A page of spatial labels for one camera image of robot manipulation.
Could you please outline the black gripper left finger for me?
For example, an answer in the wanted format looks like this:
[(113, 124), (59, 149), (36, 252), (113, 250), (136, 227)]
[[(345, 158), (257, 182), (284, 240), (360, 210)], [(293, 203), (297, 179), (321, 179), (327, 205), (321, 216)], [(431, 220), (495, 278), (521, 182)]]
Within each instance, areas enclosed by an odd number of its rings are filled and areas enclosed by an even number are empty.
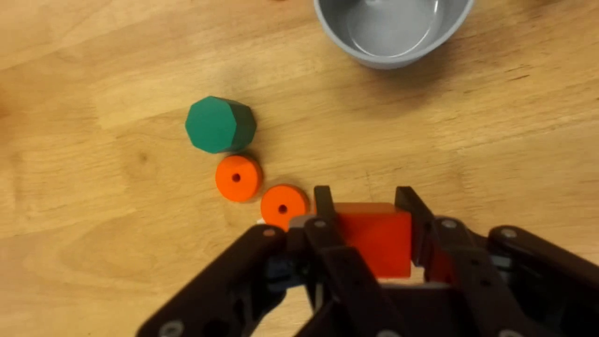
[(317, 240), (321, 248), (336, 248), (342, 244), (342, 237), (336, 222), (336, 205), (332, 190), (329, 186), (315, 188), (315, 205), (317, 205)]

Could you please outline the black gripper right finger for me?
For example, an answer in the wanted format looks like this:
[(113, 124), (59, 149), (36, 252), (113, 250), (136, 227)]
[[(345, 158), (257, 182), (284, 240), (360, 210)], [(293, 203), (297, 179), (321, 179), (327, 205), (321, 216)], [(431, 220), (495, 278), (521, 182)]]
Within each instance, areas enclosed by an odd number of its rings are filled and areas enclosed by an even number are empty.
[(413, 263), (426, 267), (430, 261), (430, 235), (437, 218), (422, 197), (409, 186), (402, 186), (396, 192), (396, 207), (413, 216)]

